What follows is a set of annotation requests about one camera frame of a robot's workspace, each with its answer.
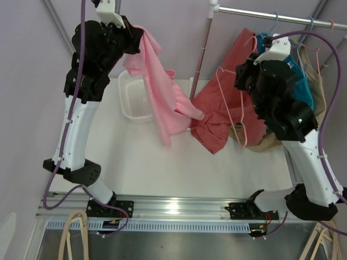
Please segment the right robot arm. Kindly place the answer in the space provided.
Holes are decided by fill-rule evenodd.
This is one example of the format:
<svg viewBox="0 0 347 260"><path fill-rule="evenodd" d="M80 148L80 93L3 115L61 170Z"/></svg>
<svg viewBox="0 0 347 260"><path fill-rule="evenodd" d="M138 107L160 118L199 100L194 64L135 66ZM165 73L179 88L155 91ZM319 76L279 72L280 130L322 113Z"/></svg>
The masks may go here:
<svg viewBox="0 0 347 260"><path fill-rule="evenodd" d="M311 107L292 96L297 75L281 60L256 62L251 53L236 67L235 87L247 92L258 118L288 150L302 183L286 190L258 190L247 200L247 214L261 218L268 211L288 211L301 220L330 221L346 189L327 177L328 162L318 150L318 123Z"/></svg>

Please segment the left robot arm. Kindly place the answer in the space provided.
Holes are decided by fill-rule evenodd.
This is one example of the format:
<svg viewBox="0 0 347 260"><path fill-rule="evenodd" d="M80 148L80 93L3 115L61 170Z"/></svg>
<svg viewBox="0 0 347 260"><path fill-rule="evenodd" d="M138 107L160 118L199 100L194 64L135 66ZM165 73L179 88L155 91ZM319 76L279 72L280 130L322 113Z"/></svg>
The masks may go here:
<svg viewBox="0 0 347 260"><path fill-rule="evenodd" d="M71 69L64 86L65 112L59 145L43 168L59 174L92 199L88 214L117 216L117 196L100 177L101 166L85 157L88 135L109 74L124 54L138 54L143 30L122 16L123 27L114 22L85 21L75 29Z"/></svg>

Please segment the pink wire hanger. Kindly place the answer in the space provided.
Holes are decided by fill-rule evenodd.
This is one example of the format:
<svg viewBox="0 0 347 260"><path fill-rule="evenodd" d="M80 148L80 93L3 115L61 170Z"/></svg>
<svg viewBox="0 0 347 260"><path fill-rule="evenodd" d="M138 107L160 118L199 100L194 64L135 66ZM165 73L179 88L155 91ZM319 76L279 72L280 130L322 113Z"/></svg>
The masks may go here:
<svg viewBox="0 0 347 260"><path fill-rule="evenodd" d="M251 111L250 98L246 97L245 91L226 89L228 80L236 80L235 69L236 65L231 64L231 57L228 56L217 68L215 76L234 131L233 136L241 147L246 148L260 140L254 129L259 126L260 121L256 118L255 112Z"/></svg>

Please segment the pink t shirt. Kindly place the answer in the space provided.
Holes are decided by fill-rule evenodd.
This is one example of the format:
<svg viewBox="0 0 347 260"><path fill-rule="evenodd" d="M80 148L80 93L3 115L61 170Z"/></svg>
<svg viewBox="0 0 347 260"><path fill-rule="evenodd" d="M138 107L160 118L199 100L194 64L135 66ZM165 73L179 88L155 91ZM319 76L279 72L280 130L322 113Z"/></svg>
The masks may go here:
<svg viewBox="0 0 347 260"><path fill-rule="evenodd" d="M174 81L176 72L162 66L158 58L162 49L155 38L144 27L137 25L135 28L143 31L140 52L128 54L123 66L131 76L143 77L159 139L164 146L170 146L172 135L189 128L193 119L201 121L204 113Z"/></svg>

